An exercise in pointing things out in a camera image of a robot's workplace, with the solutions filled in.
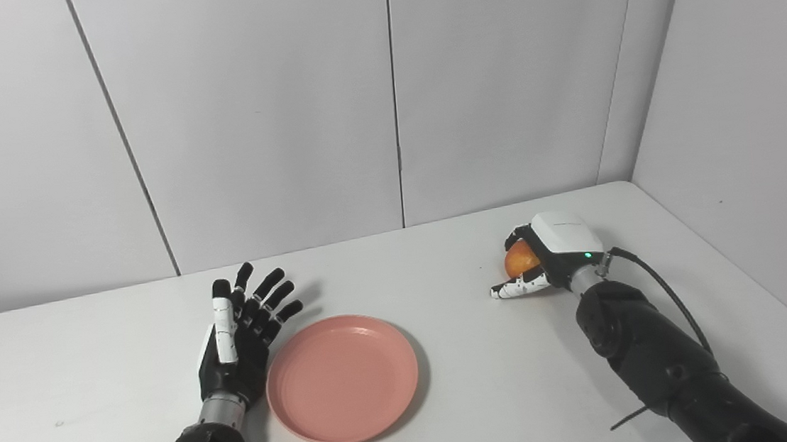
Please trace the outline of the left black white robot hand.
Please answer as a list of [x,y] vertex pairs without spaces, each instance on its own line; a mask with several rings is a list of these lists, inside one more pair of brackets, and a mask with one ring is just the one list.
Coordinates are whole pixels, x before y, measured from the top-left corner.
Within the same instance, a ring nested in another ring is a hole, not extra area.
[[301,300],[284,300],[295,291],[283,269],[268,273],[254,289],[248,281],[251,263],[240,267],[236,279],[216,279],[211,289],[213,323],[199,363],[201,400],[232,394],[252,406],[267,387],[270,346],[285,322],[303,310]]

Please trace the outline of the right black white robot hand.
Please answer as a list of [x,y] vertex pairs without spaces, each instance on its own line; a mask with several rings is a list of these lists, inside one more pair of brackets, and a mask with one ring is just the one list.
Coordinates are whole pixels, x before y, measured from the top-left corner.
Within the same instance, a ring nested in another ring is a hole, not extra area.
[[506,282],[494,284],[495,299],[515,299],[556,288],[582,295],[606,280],[600,261],[605,246],[577,214],[544,211],[506,237]]

